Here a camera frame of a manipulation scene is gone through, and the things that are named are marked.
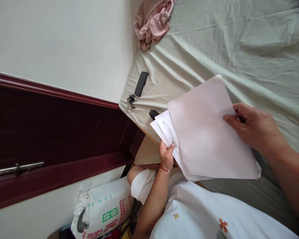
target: wall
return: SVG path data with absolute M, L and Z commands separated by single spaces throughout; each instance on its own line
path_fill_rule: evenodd
M 118 103 L 140 0 L 0 0 L 0 72 Z
M 120 178 L 125 166 L 0 209 L 0 239 L 46 239 L 73 219 L 74 198 L 86 189 Z

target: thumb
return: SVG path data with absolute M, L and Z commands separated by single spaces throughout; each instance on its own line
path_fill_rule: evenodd
M 173 154 L 173 150 L 174 150 L 174 148 L 175 148 L 175 144 L 172 143 L 172 144 L 170 145 L 170 147 L 168 148 L 168 150 L 166 151 L 165 155 L 166 155 L 167 157 L 171 157 L 172 154 Z
M 225 115 L 223 119 L 237 132 L 239 129 L 246 127 L 245 124 L 241 123 L 233 116 Z

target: green label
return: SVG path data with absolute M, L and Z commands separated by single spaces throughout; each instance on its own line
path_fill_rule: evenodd
M 103 220 L 103 222 L 106 222 L 108 219 L 110 219 L 116 215 L 117 215 L 117 207 L 104 213 L 102 216 L 102 220 Z

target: keys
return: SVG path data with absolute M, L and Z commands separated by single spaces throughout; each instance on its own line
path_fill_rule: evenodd
M 135 98 L 135 95 L 129 94 L 129 97 L 127 98 L 127 102 L 129 104 L 131 104 L 132 109 L 135 109 L 135 106 L 133 105 L 134 101 L 137 101 L 137 99 Z

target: paper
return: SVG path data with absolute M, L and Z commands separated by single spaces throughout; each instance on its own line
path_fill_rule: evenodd
M 179 149 L 177 149 L 177 135 L 168 110 L 156 116 L 155 120 L 152 123 L 150 123 L 150 125 L 156 131 L 158 136 L 163 140 L 163 142 L 167 145 L 167 147 L 169 147 L 172 143 L 175 144 L 175 149 L 173 150 L 173 157 L 175 158 L 177 164 L 181 168 L 187 180 L 195 182 L 199 180 L 210 179 L 209 177 L 205 176 L 190 175 L 187 169 L 184 167 L 183 160 L 181 158 L 181 155 L 179 154 Z
M 182 170 L 213 178 L 260 177 L 250 147 L 223 120 L 224 115 L 236 113 L 221 75 L 169 102 L 168 108 L 183 159 Z

